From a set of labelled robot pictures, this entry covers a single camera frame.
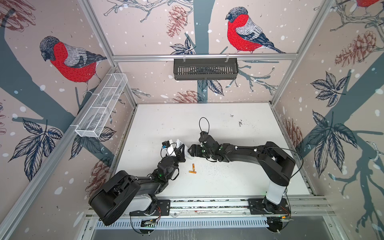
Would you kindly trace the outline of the white remote control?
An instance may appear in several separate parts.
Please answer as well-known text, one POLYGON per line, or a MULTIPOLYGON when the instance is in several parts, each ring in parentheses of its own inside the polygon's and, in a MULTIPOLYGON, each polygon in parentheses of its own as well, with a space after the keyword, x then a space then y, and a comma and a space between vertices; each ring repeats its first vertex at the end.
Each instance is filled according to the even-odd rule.
POLYGON ((183 160, 192 160, 193 157, 188 152, 188 146, 186 146, 183 142, 177 139, 176 142, 173 140, 169 140, 170 146, 167 147, 166 153, 167 156, 175 156, 179 159, 183 160))

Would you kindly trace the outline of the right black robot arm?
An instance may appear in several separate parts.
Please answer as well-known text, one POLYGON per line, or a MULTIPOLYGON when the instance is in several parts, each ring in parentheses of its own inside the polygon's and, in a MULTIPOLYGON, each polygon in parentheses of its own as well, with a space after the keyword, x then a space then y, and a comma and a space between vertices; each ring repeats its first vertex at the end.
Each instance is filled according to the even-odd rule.
POLYGON ((217 162, 245 162, 260 165, 270 179, 266 201, 275 206, 281 203, 295 168, 294 159, 273 142, 256 147, 219 144, 207 132, 201 132, 198 145, 188 153, 192 157, 212 159, 217 162))

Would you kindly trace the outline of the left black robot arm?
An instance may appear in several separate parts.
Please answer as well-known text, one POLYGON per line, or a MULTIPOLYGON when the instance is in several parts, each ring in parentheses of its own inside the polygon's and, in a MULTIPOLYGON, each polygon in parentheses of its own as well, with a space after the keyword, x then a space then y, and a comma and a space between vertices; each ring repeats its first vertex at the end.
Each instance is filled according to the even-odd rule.
POLYGON ((126 171, 117 172, 90 197, 89 205, 99 216, 104 225, 116 222, 126 211, 141 212, 151 216, 159 213, 157 194, 160 194, 174 181, 174 172, 179 170, 179 163, 184 163, 185 145, 163 143, 163 149, 172 149, 158 163, 158 167, 146 177, 129 175, 126 171))

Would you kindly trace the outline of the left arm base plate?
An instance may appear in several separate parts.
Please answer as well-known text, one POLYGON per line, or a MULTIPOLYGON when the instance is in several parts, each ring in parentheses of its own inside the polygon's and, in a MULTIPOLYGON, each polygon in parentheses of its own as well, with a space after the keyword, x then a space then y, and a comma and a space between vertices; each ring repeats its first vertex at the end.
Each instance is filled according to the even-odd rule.
POLYGON ((153 212, 149 213, 152 207, 149 206, 145 211, 133 211, 129 213, 132 217, 163 217, 170 215, 171 201, 170 200, 158 200, 156 206, 153 208, 153 212))

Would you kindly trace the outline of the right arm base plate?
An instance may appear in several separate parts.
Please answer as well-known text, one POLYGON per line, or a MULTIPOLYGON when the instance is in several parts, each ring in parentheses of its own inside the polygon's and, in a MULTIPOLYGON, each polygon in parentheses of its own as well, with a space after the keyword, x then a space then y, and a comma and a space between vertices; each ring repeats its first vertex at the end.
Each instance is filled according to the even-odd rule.
POLYGON ((273 204, 266 198, 248 199, 248 209, 252 215, 289 215, 291 213, 288 201, 281 199, 278 205, 273 204))

